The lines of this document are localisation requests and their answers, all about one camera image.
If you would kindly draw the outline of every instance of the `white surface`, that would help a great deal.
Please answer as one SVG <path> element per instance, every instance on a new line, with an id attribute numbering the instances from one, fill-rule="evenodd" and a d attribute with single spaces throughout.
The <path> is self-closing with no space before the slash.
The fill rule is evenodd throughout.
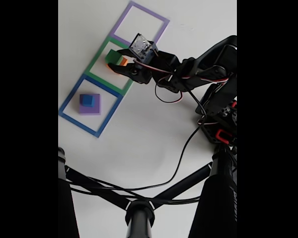
<path id="1" fill-rule="evenodd" d="M 104 48 L 103 52 L 101 53 L 99 58 L 96 60 L 95 64 L 93 65 L 93 67 L 90 69 L 89 72 L 106 80 L 107 82 L 113 84 L 117 88 L 124 89 L 129 78 L 125 77 L 121 74 L 115 73 L 109 67 L 106 66 L 105 57 L 107 56 L 108 52 L 111 49 L 117 51 L 122 48 L 115 45 L 112 42 L 108 42 L 108 44 Z"/>
<path id="2" fill-rule="evenodd" d="M 132 42 L 140 33 L 147 40 L 152 41 L 162 25 L 163 21 L 160 19 L 133 6 L 114 34 L 125 41 Z"/>
<path id="3" fill-rule="evenodd" d="M 78 113 L 80 94 L 100 94 L 100 115 L 81 115 Z M 83 80 L 63 112 L 90 129 L 98 131 L 116 101 L 117 97 L 114 95 L 87 80 Z"/>
<path id="4" fill-rule="evenodd" d="M 198 57 L 225 37 L 237 34 L 236 0 L 137 0 L 170 19 L 158 48 L 181 60 Z M 60 107 L 126 8 L 128 0 L 59 0 Z M 193 90 L 201 98 L 208 85 Z M 166 100 L 178 95 L 158 92 Z M 145 186 L 168 180 L 187 138 L 196 128 L 196 103 L 188 94 L 178 104 L 164 104 L 154 95 L 154 83 L 134 83 L 100 138 L 93 137 L 62 117 L 59 146 L 67 164 L 87 176 L 123 187 Z M 174 182 L 211 161 L 213 145 L 198 132 L 187 146 Z M 169 186 L 140 191 L 155 196 Z M 200 195 L 200 183 L 181 198 Z M 123 238 L 125 212 L 95 196 L 73 193 L 81 238 Z M 155 211 L 153 238 L 188 236 L 197 204 L 162 206 Z"/>

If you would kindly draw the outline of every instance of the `red and white wire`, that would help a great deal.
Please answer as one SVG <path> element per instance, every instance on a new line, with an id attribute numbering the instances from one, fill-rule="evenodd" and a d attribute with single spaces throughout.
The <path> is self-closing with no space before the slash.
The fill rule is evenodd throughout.
<path id="1" fill-rule="evenodd" d="M 207 79 L 207 78 L 200 78 L 200 79 L 202 81 L 207 81 L 207 82 L 210 82 L 210 83 L 224 83 L 224 82 L 228 81 L 228 78 L 217 79 L 217 80 L 210 80 L 210 79 Z"/>
<path id="2" fill-rule="evenodd" d="M 218 122 L 210 122 L 210 123 L 204 123 L 203 125 L 214 125 L 214 124 L 218 124 Z"/>
<path id="3" fill-rule="evenodd" d="M 159 69 L 159 68 L 155 68 L 155 67 L 152 67 L 152 66 L 149 66 L 147 64 L 144 64 L 144 63 L 141 63 L 139 61 L 137 61 L 136 59 L 134 59 L 134 62 L 143 66 L 143 67 L 146 67 L 146 68 L 150 68 L 152 70 L 155 70 L 155 71 L 159 71 L 159 72 L 162 72 L 162 73 L 169 73 L 169 74 L 172 74 L 172 72 L 169 72 L 169 71 L 165 71 L 165 70 L 162 70 L 162 69 Z"/>

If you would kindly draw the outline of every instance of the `purple block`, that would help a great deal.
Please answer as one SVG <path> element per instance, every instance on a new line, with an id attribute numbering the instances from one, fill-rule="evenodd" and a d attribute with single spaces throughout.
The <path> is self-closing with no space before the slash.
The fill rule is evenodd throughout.
<path id="1" fill-rule="evenodd" d="M 79 96 L 79 114 L 81 115 L 100 115 L 100 94 L 86 94 L 95 98 L 94 107 L 85 107 L 82 105 L 83 95 Z"/>

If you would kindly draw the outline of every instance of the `blue square outline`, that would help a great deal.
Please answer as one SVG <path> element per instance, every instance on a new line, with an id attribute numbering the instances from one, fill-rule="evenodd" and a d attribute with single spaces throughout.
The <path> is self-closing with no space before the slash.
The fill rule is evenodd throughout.
<path id="1" fill-rule="evenodd" d="M 99 87 L 99 88 L 107 91 L 108 93 L 112 94 L 113 96 L 117 97 L 116 102 L 114 103 L 113 107 L 110 109 L 109 113 L 105 117 L 103 123 L 100 125 L 100 128 L 99 128 L 98 131 L 92 130 L 91 128 L 89 128 L 86 125 L 80 123 L 79 121 L 75 120 L 74 118 L 71 118 L 70 116 L 66 115 L 63 112 L 64 109 L 65 109 L 65 107 L 68 105 L 68 103 L 70 102 L 70 100 L 74 96 L 75 92 L 77 91 L 77 89 L 79 88 L 79 86 L 81 85 L 81 83 L 83 82 L 83 80 L 87 80 L 88 82 L 96 85 L 97 87 Z M 121 94 L 117 93 L 116 91 L 112 90 L 111 88 L 103 85 L 102 83 L 94 80 L 93 78 L 91 78 L 88 75 L 86 75 L 86 74 L 83 73 L 82 76 L 77 81 L 77 83 L 75 84 L 74 88 L 71 90 L 70 94 L 66 97 L 65 101 L 62 103 L 62 105 L 61 105 L 61 107 L 59 109 L 59 115 L 61 117 L 63 117 L 64 119 L 70 121 L 74 125 L 77 125 L 81 129 L 87 131 L 88 133 L 90 133 L 90 134 L 92 134 L 92 135 L 94 135 L 94 136 L 96 136 L 98 138 L 101 135 L 101 133 L 103 132 L 103 130 L 105 129 L 106 125 L 108 124 L 109 120 L 113 116 L 114 112 L 116 111 L 118 105 L 120 104 L 120 102 L 121 102 L 121 100 L 123 98 L 124 98 L 124 96 L 122 96 Z"/>

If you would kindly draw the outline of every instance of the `tripod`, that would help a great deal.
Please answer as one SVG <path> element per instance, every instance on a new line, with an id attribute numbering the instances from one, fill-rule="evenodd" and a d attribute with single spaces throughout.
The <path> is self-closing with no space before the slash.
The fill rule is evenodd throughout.
<path id="1" fill-rule="evenodd" d="M 189 238 L 213 238 L 221 235 L 237 237 L 237 185 L 232 178 L 232 166 L 235 166 L 236 160 L 230 148 L 223 143 L 216 147 L 212 160 L 213 162 L 155 197 L 155 199 L 173 199 L 208 177 L 203 186 Z M 65 153 L 60 147 L 58 170 L 58 237 L 78 238 L 71 188 L 66 179 L 81 184 L 94 184 L 95 187 L 104 186 L 66 166 Z M 84 188 L 124 210 L 127 208 L 126 238 L 152 238 L 154 210 L 161 204 L 156 202 L 151 204 L 141 199 L 131 202 L 111 190 L 90 186 Z"/>

